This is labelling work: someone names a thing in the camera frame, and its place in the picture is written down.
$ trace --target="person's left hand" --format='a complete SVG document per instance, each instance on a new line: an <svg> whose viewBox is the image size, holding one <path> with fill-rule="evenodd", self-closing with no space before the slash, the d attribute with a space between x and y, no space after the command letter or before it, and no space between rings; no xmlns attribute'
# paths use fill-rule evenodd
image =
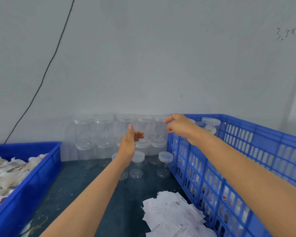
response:
<svg viewBox="0 0 296 237"><path fill-rule="evenodd" d="M128 133L123 136L120 149L117 153L117 157L125 160L127 166L131 162L135 153L135 142L139 139L143 139L144 133L141 131L134 131L133 125L128 126Z"/></svg>

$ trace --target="blue basket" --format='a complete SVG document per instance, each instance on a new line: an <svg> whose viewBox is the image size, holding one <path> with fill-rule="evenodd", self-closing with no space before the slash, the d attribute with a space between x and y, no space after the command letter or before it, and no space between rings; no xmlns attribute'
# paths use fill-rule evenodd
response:
<svg viewBox="0 0 296 237"><path fill-rule="evenodd" d="M0 156L25 162L30 157L48 155L0 205L0 237L15 237L31 220L49 187L62 168L60 142L0 145Z"/></svg>
<svg viewBox="0 0 296 237"><path fill-rule="evenodd" d="M217 137L264 168L296 186L296 136L228 115L186 115L219 119ZM170 134L167 151L174 155L172 173L189 200L205 214L205 225L218 236L271 236L256 215L187 139Z"/></svg>

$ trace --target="hand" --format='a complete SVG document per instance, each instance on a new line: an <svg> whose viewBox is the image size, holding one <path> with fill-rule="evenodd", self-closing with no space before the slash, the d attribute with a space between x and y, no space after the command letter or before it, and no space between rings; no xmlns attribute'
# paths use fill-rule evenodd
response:
<svg viewBox="0 0 296 237"><path fill-rule="evenodd" d="M123 158L126 161L126 166L131 162L135 153L135 142L143 139L144 133L141 131L134 131L133 125L128 126L128 133L123 136L120 149L117 157Z"/></svg>
<svg viewBox="0 0 296 237"><path fill-rule="evenodd" d="M165 119L164 123L169 123L166 127L168 133L174 133L188 139L191 143L191 136L197 125L192 123L187 117L182 114L173 114Z"/></svg>

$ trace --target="person's right arm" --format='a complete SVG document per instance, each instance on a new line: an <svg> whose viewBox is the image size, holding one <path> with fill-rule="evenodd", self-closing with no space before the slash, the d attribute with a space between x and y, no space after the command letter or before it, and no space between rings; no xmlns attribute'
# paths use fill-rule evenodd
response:
<svg viewBox="0 0 296 237"><path fill-rule="evenodd" d="M181 114L167 131L197 146L274 237L296 237L296 188Z"/></svg>

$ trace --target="blue plastic crate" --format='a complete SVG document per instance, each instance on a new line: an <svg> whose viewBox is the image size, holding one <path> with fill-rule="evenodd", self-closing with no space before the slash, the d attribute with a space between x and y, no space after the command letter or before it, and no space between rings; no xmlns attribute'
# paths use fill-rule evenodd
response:
<svg viewBox="0 0 296 237"><path fill-rule="evenodd" d="M0 156L9 161L16 157L27 162L48 153L0 205L0 237L18 236L31 220L62 168L60 146L60 142L0 145Z"/></svg>
<svg viewBox="0 0 296 237"><path fill-rule="evenodd" d="M296 136L275 131L229 115L186 115L219 119L217 137L296 186ZM185 138L169 134L167 151L174 155L172 173L189 200L205 214L205 225L217 236L271 236L256 215L208 161Z"/></svg>

